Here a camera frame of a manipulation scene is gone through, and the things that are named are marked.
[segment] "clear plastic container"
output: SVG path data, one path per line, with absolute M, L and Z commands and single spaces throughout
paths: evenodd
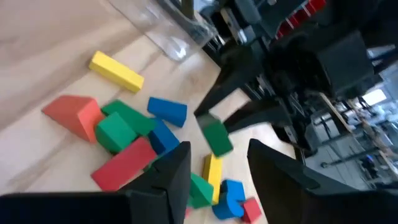
M 171 59 L 182 61 L 200 50 L 216 29 L 198 15 L 191 20 L 169 0 L 109 0 Z

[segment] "light wood surface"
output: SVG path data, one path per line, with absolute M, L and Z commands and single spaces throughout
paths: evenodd
M 192 172 L 201 174 L 210 148 L 193 111 L 220 70 L 203 52 L 183 63 L 172 61 L 105 0 L 3 0 L 0 30 L 0 194 L 100 190 L 90 174 L 111 156 L 40 111 L 62 94 L 92 96 L 100 105 L 119 98 L 146 115 L 150 96 L 186 103 L 185 126 L 170 128 L 179 140 L 191 141 Z M 134 95 L 91 72 L 88 62 L 95 50 L 144 76 L 142 90 Z M 247 100 L 235 91 L 212 112 L 225 119 Z M 234 151 L 224 158 L 223 178 L 243 181 L 247 196 L 257 197 L 246 159 L 251 138 L 294 157 L 267 124 L 230 138 Z M 204 208 L 185 223 L 218 220 Z M 265 216 L 258 223 L 266 223 Z

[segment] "yellow rectangular block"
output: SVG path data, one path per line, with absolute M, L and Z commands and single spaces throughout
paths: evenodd
M 221 175 L 223 170 L 222 158 L 216 158 L 213 153 L 205 157 L 202 176 L 209 184 L 214 187 L 213 205 L 218 204 L 220 196 Z
M 144 84 L 144 77 L 100 51 L 95 52 L 89 68 L 134 93 Z

